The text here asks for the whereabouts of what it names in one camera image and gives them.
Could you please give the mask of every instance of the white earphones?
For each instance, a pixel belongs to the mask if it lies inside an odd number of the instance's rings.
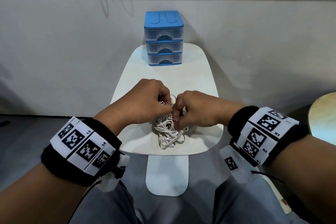
[[[158,117],[150,123],[153,124],[154,128],[159,132],[157,137],[159,140],[159,146],[163,150],[167,149],[168,147],[174,147],[175,144],[183,144],[186,139],[183,133],[189,130],[188,127],[185,127],[184,129],[177,131],[174,128],[174,120],[171,113]]]

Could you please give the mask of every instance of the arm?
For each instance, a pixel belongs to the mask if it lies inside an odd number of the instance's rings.
[[[162,95],[165,105],[158,102]],[[157,80],[142,79],[132,90],[94,116],[116,136],[129,124],[171,113],[169,90]],[[61,179],[42,163],[0,193],[0,223],[67,223],[86,187]]]
[[[232,116],[245,105],[206,95],[198,91],[179,94],[173,108],[176,128],[190,125],[227,126]],[[186,107],[186,116],[180,111]],[[336,218],[336,146],[313,136],[288,145],[272,162],[281,178],[305,204],[326,223]]]

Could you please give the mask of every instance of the black and white square code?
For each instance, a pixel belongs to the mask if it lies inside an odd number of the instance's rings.
[[[100,151],[100,147],[96,145],[93,141],[87,140],[82,147],[79,148],[77,154],[84,158],[87,162],[90,162],[91,159]]]
[[[82,141],[83,138],[84,136],[77,129],[74,129],[62,140],[62,143],[64,143],[68,148],[73,149],[80,141]]]
[[[265,136],[262,132],[260,132],[256,128],[252,128],[251,132],[247,136],[247,139],[250,139],[250,141],[258,147],[260,147],[263,144],[266,138],[267,136]]]
[[[258,149],[252,145],[249,141],[246,140],[244,146],[243,146],[243,150],[246,151],[252,158],[254,158],[257,153],[258,153]]]
[[[61,132],[58,133],[59,138],[63,138],[74,126],[70,123]]]
[[[273,131],[281,122],[272,118],[271,116],[265,114],[257,124],[262,126],[263,128],[267,129],[268,131]]]
[[[228,158],[224,159],[224,161],[231,171],[238,168],[236,163],[233,161],[232,157],[228,157]]]
[[[274,116],[277,116],[279,119],[282,119],[282,120],[288,118],[288,116],[283,115],[282,113],[279,113],[275,110],[271,110],[271,111],[269,111],[269,113],[273,114]]]
[[[92,165],[100,169],[105,164],[105,162],[109,159],[109,157],[110,157],[109,154],[102,151],[100,155],[98,156],[98,158],[96,158],[96,160],[92,163]]]

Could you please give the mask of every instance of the gray pants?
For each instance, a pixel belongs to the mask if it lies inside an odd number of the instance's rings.
[[[215,193],[213,224],[303,224],[295,213],[286,215],[268,183],[259,175],[247,184],[233,177],[222,183]],[[133,198],[118,184],[114,191],[90,192],[75,212],[71,224],[138,224]]]

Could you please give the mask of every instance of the blue plastic drawer organizer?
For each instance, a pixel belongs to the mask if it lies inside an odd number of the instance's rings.
[[[144,29],[150,66],[182,63],[183,27],[176,10],[146,12]]]

